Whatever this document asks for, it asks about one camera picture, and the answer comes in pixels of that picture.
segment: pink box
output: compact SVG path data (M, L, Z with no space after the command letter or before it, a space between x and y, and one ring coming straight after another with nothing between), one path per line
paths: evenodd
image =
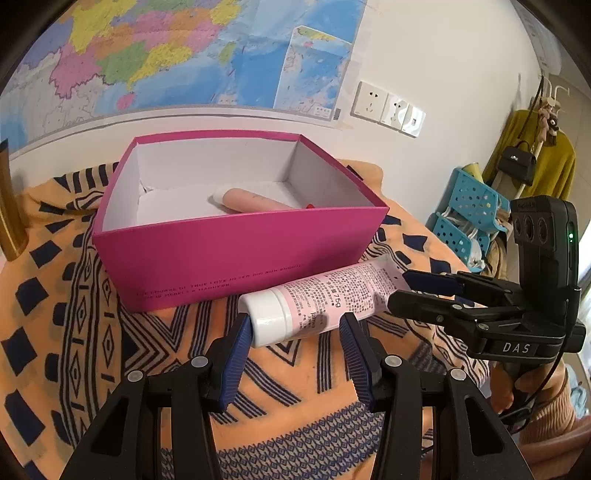
M230 215L241 187L294 210ZM305 209L307 204L316 208ZM93 241L124 305L158 310L257 291L355 263L388 206L301 135L212 130L138 137L96 216Z

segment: beige sleeve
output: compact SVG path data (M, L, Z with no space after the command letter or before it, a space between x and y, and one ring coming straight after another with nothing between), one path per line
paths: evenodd
M565 375L559 394L538 406L530 424L521 432L519 442L526 445L556 438L573 428L575 418L570 402L569 379Z

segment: orange blanket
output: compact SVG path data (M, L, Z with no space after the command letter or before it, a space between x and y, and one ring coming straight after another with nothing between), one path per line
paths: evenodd
M352 164L379 193L381 171ZM146 314L120 303L90 238L113 169L89 168L24 192L30 243L0 274L0 430L32 479L59 478L124 375L176 368L224 335L236 315L237 296ZM385 201L391 210L365 258L388 253L404 268L464 268L400 205ZM439 327L388 314L362 326L419 368L464 368L477 383L488 374L486 362L467 358ZM236 400L213 420L230 479L369 478L381 428L381 416L357 402L337 332L251 349ZM167 428L163 421L163 442ZM164 477L172 478L167 446Z

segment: blue plastic shelf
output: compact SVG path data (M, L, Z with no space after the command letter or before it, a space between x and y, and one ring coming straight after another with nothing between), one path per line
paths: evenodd
M445 243L456 256L464 262L464 265L468 265L468 258L470 257L470 251L472 250L472 241L468 236L462 232L457 226L451 223L447 218L437 214L437 222L433 228L433 233L437 235L439 240ZM477 237L480 249L482 250L482 256L486 257L488 249L491 245L491 239L486 232L478 230ZM479 273L483 269L468 267L472 273Z
M509 211L509 200L461 168L455 172L457 179L449 206L483 232L506 232L496 221L496 210L500 206Z

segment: white tube cap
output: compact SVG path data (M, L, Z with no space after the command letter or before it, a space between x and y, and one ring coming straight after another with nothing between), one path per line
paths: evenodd
M238 312L249 314L252 322L252 346L272 345L291 333L291 314L284 311L272 289L247 293L238 299Z
M213 201L218 205L223 205L223 196L231 188L232 187L229 187L228 185L220 185L212 195Z

